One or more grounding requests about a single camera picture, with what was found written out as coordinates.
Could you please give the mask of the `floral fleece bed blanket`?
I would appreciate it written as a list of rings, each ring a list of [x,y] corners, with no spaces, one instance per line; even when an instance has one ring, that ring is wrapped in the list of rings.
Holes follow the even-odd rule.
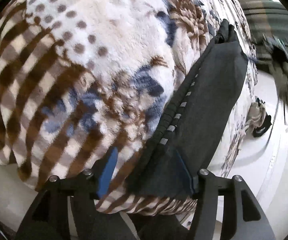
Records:
[[[238,0],[9,0],[0,13],[0,165],[39,190],[114,146],[96,209],[153,216],[196,201],[128,194],[125,179],[223,20],[255,55]]]

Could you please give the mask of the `beige crumpled garment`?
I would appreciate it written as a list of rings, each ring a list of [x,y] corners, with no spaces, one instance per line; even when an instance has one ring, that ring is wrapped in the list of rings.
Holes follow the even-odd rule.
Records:
[[[245,123],[245,131],[253,131],[253,129],[261,127],[265,121],[265,118],[265,103],[263,103],[261,100],[252,102],[251,106],[249,107]]]

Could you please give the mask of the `black striped sweater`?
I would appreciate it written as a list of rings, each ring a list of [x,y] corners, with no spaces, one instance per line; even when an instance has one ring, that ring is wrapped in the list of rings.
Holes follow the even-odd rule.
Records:
[[[199,191],[248,67],[233,25],[223,20],[165,108],[126,179],[128,193],[185,200]]]

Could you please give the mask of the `black grey garment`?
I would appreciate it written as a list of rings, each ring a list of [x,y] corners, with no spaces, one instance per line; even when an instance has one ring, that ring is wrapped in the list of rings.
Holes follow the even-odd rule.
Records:
[[[271,119],[272,117],[270,115],[266,115],[262,126],[257,127],[253,130],[252,135],[254,138],[261,137],[269,130],[269,128],[272,126]]]

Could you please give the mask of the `right green curtain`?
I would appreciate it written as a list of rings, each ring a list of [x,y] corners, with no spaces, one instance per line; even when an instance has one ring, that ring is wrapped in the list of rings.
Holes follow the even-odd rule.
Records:
[[[241,4],[249,24],[257,58],[270,60],[271,55],[262,43],[263,35],[277,37],[287,46],[288,51],[288,11],[274,1],[250,1]]]

